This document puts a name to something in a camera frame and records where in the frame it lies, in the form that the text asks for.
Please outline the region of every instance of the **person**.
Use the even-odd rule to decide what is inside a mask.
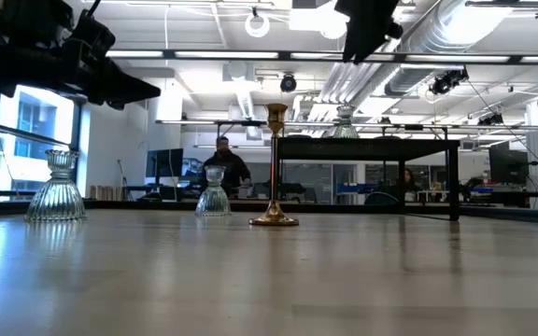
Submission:
[[[209,165],[225,167],[223,184],[228,185],[231,189],[238,188],[242,185],[240,179],[242,179],[244,185],[249,186],[250,171],[244,161],[230,150],[230,140],[225,136],[221,136],[217,139],[216,145],[217,151],[211,158],[205,161],[204,167]]]
[[[408,168],[404,169],[403,182],[404,199],[408,202],[416,201],[417,192],[421,191],[421,188],[415,183],[415,176]]]

